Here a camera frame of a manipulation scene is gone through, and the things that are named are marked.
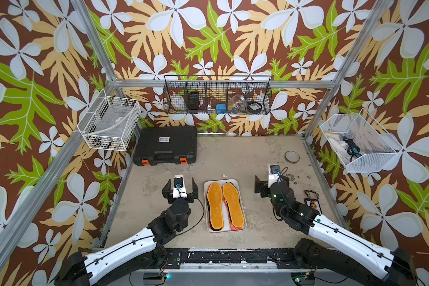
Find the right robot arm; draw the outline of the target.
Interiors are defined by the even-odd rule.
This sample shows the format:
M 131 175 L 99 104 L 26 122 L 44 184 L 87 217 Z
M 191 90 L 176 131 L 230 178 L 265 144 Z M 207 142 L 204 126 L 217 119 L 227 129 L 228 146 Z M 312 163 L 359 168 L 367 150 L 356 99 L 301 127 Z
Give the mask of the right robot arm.
M 256 178 L 255 193 L 269 199 L 279 221 L 307 236 L 293 249 L 293 262 L 300 267 L 329 269 L 363 286 L 424 285 L 411 254 L 369 242 L 297 201 L 286 176 L 269 174 L 267 181 Z

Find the orange fuzzy insole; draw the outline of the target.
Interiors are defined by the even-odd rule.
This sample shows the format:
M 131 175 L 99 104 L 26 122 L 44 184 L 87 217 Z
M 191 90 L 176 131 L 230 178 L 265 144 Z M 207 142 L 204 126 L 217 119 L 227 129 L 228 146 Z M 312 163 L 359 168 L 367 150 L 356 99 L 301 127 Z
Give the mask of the orange fuzzy insole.
M 209 208 L 210 227 L 213 231 L 220 231 L 224 228 L 224 217 L 222 213 L 223 194 L 222 188 L 217 182 L 210 184 L 206 198 Z
M 224 200 L 228 203 L 232 224 L 238 228 L 244 227 L 245 218 L 238 189 L 234 184 L 227 182 L 222 186 L 222 191 Z

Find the black insole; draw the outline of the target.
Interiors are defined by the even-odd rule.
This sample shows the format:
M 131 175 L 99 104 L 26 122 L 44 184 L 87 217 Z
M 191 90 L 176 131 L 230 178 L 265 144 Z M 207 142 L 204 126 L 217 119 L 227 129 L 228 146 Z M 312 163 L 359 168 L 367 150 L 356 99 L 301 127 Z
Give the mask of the black insole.
M 211 223 L 211 214 L 210 214 L 210 205 L 208 199 L 206 199 L 206 210 L 207 210 L 207 223 L 208 223 L 208 230 L 209 232 L 214 232 L 214 229 L 212 228 Z

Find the red patterned insole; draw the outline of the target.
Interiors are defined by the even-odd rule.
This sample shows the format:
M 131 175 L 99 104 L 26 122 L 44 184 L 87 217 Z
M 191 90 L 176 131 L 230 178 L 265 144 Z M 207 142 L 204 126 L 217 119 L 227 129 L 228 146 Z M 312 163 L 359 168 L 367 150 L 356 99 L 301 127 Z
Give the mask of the red patterned insole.
M 231 231 L 240 231 L 240 230 L 242 230 L 243 227 L 238 228 L 238 227 L 236 227 L 236 226 L 234 226 L 232 224 L 231 217 L 230 217 L 230 211 L 229 211 L 229 207 L 228 207 L 228 203 L 227 203 L 226 200 L 223 200 L 223 202 L 224 202 L 224 205 L 226 206 L 226 209 L 227 209 L 227 212 L 228 212 L 228 221 L 229 221 L 229 225 L 230 225 L 230 230 Z

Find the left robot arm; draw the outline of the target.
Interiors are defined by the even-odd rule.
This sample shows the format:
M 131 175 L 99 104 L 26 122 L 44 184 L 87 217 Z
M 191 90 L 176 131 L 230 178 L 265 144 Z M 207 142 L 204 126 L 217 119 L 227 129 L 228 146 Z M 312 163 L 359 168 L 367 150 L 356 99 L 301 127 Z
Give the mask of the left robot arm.
M 192 182 L 192 192 L 185 190 L 184 178 L 176 175 L 162 190 L 170 206 L 145 228 L 109 248 L 83 255 L 69 256 L 52 279 L 55 286 L 107 286 L 141 269 L 164 266 L 168 253 L 164 245 L 184 233 L 191 214 L 189 204 L 199 198 L 199 188 Z

